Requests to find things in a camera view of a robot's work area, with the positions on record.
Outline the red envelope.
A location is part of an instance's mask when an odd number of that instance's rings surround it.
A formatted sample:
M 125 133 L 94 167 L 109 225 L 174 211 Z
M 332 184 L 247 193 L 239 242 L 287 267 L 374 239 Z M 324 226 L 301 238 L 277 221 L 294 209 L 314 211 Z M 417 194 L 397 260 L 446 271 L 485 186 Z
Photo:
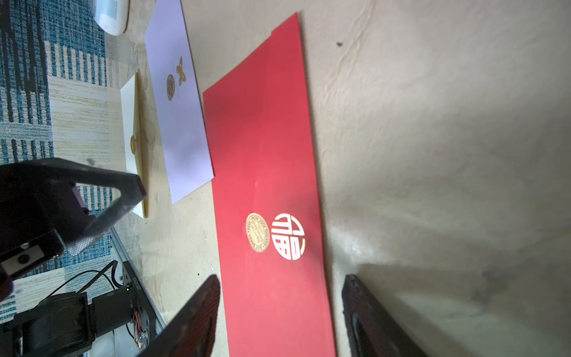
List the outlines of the red envelope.
M 300 24 L 203 95 L 232 356 L 334 356 Z

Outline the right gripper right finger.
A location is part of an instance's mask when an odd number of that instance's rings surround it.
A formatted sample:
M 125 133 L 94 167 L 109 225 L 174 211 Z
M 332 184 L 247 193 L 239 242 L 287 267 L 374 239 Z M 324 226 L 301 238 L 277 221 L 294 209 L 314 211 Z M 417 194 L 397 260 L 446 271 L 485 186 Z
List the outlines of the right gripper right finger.
M 341 296 L 352 356 L 426 357 L 358 276 L 345 277 Z

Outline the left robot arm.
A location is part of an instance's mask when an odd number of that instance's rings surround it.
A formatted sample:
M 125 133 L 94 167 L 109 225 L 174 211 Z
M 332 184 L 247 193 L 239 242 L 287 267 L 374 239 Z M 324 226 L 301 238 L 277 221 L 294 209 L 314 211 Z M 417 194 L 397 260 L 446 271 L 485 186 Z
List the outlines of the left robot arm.
M 38 159 L 1 167 L 1 297 L 15 280 L 68 252 L 80 254 L 142 202 L 146 191 L 132 173 L 64 159 Z M 87 287 L 56 288 L 34 308 L 1 325 L 3 356 L 81 356 L 95 339 L 132 325 L 144 348 L 155 336 L 147 299 L 129 263 L 97 271 L 111 291 L 89 297 Z

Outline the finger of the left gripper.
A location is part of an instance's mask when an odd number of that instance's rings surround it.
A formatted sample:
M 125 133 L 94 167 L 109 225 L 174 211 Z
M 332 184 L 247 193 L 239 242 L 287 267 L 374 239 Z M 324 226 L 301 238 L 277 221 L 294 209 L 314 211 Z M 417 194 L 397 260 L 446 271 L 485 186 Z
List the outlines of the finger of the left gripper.
M 147 195 L 143 182 L 136 174 L 90 167 L 58 158 L 3 165 L 1 180 L 4 178 L 17 178 L 34 188 L 50 181 L 72 181 L 76 186 L 85 184 L 119 190 L 119 198 L 99 215 L 89 215 L 87 226 L 71 240 L 71 245 L 65 247 L 73 255 L 97 242 Z

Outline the white envelope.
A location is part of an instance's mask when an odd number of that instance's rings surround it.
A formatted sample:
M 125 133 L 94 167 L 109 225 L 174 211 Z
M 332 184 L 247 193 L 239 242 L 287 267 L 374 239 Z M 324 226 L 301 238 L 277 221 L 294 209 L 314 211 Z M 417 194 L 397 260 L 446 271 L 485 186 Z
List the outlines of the white envelope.
M 134 75 L 120 89 L 123 145 L 126 172 L 137 174 L 145 183 L 137 85 Z

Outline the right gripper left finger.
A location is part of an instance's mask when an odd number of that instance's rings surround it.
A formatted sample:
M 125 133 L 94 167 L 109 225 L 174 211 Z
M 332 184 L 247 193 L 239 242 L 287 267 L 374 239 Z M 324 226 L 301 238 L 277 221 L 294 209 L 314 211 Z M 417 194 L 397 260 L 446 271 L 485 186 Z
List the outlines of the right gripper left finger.
M 149 341 L 140 356 L 211 356 L 216 340 L 221 283 L 210 275 L 172 320 L 162 325 L 147 291 L 138 281 Z

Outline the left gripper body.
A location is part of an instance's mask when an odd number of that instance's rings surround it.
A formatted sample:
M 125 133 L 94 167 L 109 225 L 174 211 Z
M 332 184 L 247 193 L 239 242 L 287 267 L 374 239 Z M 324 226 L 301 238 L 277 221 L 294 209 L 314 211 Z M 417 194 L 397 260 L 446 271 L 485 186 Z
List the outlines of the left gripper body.
M 50 181 L 39 188 L 16 178 L 1 180 L 1 298 L 13 281 L 62 254 L 89 222 L 77 186 Z

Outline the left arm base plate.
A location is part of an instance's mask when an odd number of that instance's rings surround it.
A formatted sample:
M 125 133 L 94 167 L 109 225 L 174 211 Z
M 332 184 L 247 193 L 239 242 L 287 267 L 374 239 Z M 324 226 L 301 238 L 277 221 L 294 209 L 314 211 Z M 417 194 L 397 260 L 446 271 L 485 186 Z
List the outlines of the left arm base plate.
M 121 263 L 120 282 L 129 298 L 129 313 L 126 322 L 113 330 L 114 356 L 138 356 L 154 342 L 164 324 L 129 261 Z

